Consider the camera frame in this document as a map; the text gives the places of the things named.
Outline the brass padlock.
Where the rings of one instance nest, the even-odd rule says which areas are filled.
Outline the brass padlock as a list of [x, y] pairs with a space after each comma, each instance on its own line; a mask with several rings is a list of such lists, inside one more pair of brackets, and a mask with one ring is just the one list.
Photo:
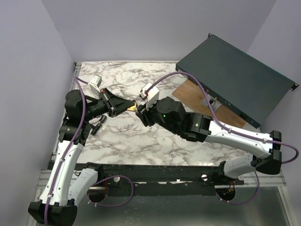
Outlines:
[[131, 112], [135, 112], [137, 109], [137, 103], [135, 103], [133, 106], [127, 108], [128, 111], [131, 111]]

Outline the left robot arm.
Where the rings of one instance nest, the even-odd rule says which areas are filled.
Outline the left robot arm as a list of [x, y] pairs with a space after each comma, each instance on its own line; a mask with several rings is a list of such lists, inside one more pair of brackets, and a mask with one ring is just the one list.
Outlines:
[[82, 89], [69, 91], [65, 96], [66, 116], [59, 129], [56, 159], [48, 183], [37, 202], [31, 202], [29, 214], [46, 226], [71, 226], [74, 224], [78, 204], [91, 185], [104, 182], [104, 174], [95, 168], [86, 168], [71, 182], [77, 160], [89, 136], [90, 120], [108, 114], [116, 117], [135, 105], [101, 89], [99, 98], [84, 95]]

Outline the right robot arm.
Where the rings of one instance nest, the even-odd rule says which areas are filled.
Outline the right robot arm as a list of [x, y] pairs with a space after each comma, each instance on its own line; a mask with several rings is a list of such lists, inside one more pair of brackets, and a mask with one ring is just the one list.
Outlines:
[[173, 134], [191, 142], [208, 142], [227, 145], [246, 154], [224, 163], [217, 171], [217, 181], [223, 185], [234, 178], [258, 171], [268, 175], [280, 173], [282, 153], [274, 148], [271, 134], [246, 131], [246, 137], [226, 131], [210, 116], [187, 112], [182, 103], [170, 97], [137, 107], [136, 115], [144, 126], [158, 124]]

